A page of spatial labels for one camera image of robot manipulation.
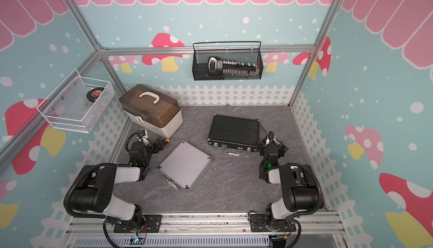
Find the black poker set case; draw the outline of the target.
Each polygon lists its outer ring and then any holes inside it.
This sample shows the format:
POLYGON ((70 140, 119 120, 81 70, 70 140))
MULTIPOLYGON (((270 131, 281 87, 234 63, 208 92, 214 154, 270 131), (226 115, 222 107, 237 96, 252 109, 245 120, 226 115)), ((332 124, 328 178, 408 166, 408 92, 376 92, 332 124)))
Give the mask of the black poker set case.
POLYGON ((260 122, 257 119, 214 115, 207 143, 214 147, 256 152, 259 133, 260 122))

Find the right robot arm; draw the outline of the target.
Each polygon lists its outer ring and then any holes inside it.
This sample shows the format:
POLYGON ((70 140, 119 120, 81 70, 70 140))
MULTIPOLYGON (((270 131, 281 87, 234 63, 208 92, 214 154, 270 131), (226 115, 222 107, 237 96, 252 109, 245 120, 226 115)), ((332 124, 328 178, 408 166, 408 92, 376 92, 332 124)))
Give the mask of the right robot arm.
POLYGON ((324 195, 311 166, 300 163, 281 165, 279 159, 288 148, 274 131, 259 144, 263 160, 259 166, 259 179, 278 184, 281 199, 268 205, 265 213, 248 213, 252 232, 293 232, 297 230, 295 218, 311 215, 324 206, 324 195))

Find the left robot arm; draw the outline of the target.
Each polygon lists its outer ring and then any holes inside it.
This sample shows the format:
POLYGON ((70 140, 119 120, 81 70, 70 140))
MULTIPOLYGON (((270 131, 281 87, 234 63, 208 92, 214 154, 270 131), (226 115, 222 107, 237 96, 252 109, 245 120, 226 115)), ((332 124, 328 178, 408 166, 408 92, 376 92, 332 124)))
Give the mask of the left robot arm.
POLYGON ((136 234, 148 230, 141 207, 117 198, 113 189, 116 184, 143 181, 150 172, 152 155, 168 143, 170 139, 160 136, 150 140, 146 129, 132 133, 125 142, 129 162, 84 166, 64 197, 66 212, 76 218, 100 218, 136 234))

